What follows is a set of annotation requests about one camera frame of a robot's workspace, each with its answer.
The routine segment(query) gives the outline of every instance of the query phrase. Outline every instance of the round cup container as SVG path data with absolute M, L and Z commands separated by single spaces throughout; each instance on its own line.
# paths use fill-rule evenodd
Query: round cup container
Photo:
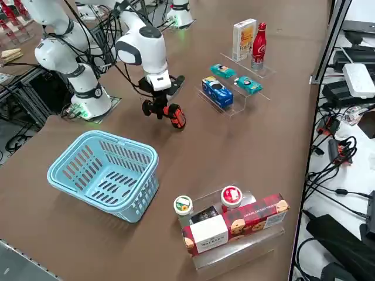
M 180 223 L 184 226 L 190 225 L 190 218 L 193 213 L 193 201 L 189 196 L 181 195 L 175 199 L 173 208 L 179 217 Z
M 241 205 L 242 191 L 236 186 L 227 186 L 221 191 L 221 209 L 223 213 L 228 209 L 235 209 Z

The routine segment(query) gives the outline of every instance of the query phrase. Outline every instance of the red coca-cola bottle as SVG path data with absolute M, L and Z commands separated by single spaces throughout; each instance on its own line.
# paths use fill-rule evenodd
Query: red coca-cola bottle
M 263 68 L 263 60 L 265 55 L 265 45 L 267 40 L 265 38 L 265 27 L 267 25 L 261 22 L 258 26 L 258 33 L 253 43 L 253 56 L 251 58 L 251 68 L 260 70 Z

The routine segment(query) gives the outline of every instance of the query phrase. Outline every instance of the bottle cap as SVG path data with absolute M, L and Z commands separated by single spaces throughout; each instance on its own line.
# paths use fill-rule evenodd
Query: bottle cap
M 173 203 L 173 207 L 177 215 L 188 215 L 193 208 L 193 201 L 189 196 L 179 196 Z
M 237 208 L 241 205 L 242 192 L 236 186 L 227 186 L 221 192 L 221 203 L 228 208 Z
M 265 22 L 261 22 L 258 26 L 259 31 L 264 31 L 266 28 L 267 24 Z

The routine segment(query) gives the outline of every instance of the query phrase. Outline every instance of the blue plastic basket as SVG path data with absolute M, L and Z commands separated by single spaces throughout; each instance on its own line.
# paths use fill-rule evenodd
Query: blue plastic basket
M 158 154 L 101 131 L 79 136 L 48 170 L 55 188 L 128 222 L 137 222 L 158 187 Z

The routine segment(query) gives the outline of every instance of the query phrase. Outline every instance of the red lid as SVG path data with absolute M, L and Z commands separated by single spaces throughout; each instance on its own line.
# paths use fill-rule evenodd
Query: red lid
M 227 207 L 238 207 L 241 200 L 242 192 L 236 186 L 227 186 L 221 192 L 221 201 Z
M 265 22 L 261 22 L 258 26 L 259 31 L 265 31 L 267 24 Z

